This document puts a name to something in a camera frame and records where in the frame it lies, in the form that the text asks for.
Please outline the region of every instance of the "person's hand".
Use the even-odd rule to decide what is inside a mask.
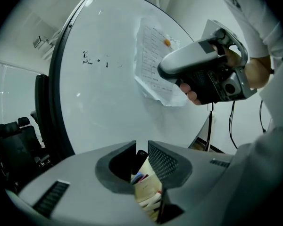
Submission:
[[[215,51],[217,51],[217,47],[215,45],[212,45]],[[234,51],[224,48],[225,50],[225,56],[227,58],[227,63],[226,65],[230,67],[235,67],[240,63],[241,57],[236,54]],[[183,93],[187,94],[187,97],[189,100],[191,100],[195,105],[201,105],[201,102],[197,99],[197,94],[195,91],[191,90],[191,87],[186,84],[182,83],[179,87]]]

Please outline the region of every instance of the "speaker grille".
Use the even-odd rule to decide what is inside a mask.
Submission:
[[[217,165],[217,166],[220,166],[220,167],[225,167],[225,168],[228,168],[228,166],[230,165],[229,162],[226,162],[226,161],[219,161],[219,160],[216,160],[216,159],[212,159],[210,161],[210,163],[214,164],[214,165]]]
[[[219,94],[207,71],[189,72],[183,81],[197,93],[197,98],[203,105],[220,101]]]
[[[48,189],[47,192],[41,197],[41,199],[34,205],[33,208],[43,216],[49,218],[53,209],[60,201],[68,187],[68,183],[60,181],[55,182],[50,187],[50,189]]]

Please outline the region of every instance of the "black mesh grille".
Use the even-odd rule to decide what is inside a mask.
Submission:
[[[198,70],[195,72],[191,72],[190,74],[193,77],[194,82],[198,86],[206,86],[208,83],[211,83],[211,80],[208,77],[208,74],[204,70]]]
[[[167,178],[178,167],[178,161],[156,147],[149,145],[149,163],[159,180]]]
[[[200,102],[208,104],[220,101],[220,97],[207,71],[198,70],[189,72],[183,80],[197,93]]]
[[[230,165],[229,162],[226,162],[226,161],[219,161],[219,160],[216,160],[216,159],[212,159],[210,161],[210,163],[214,164],[214,165],[217,165],[217,166],[220,166],[220,167],[225,167],[225,168],[228,168],[228,166]]]
[[[55,182],[33,208],[48,218],[68,187],[68,183]]]

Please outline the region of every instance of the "white wall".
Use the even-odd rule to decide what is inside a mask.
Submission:
[[[42,59],[33,41],[39,35],[50,38],[55,31],[20,2],[0,30],[0,62],[48,74],[50,63]]]
[[[223,0],[171,0],[167,13],[174,18],[194,40],[201,38],[207,19],[215,19],[231,29],[247,47],[242,31]],[[214,105],[213,133],[211,144],[225,153],[234,154],[234,148],[228,132],[228,119],[232,103]],[[235,105],[232,135],[236,145],[252,142],[262,134],[259,121],[259,94]],[[270,115],[262,109],[263,125],[267,129]],[[207,126],[200,137],[207,139]]]
[[[39,141],[39,127],[30,116],[35,110],[34,83],[38,73],[0,63],[0,124],[27,117],[34,126]]]

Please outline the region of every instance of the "fingers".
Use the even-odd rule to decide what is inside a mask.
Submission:
[[[214,44],[211,44],[211,45],[212,45],[213,49],[214,49],[216,52],[218,52],[217,47],[216,47]]]
[[[196,94],[194,91],[190,91],[190,92],[187,94],[187,97],[189,98],[189,100],[194,101],[194,100],[197,99],[197,94]]]
[[[187,94],[188,99],[191,100],[195,105],[201,105],[201,102],[197,99],[197,94],[195,91],[191,90],[191,87],[188,84],[182,83],[180,85],[180,89],[183,93]]]
[[[186,83],[182,83],[179,88],[185,94],[188,94],[191,91],[191,87],[188,84],[186,84]]]

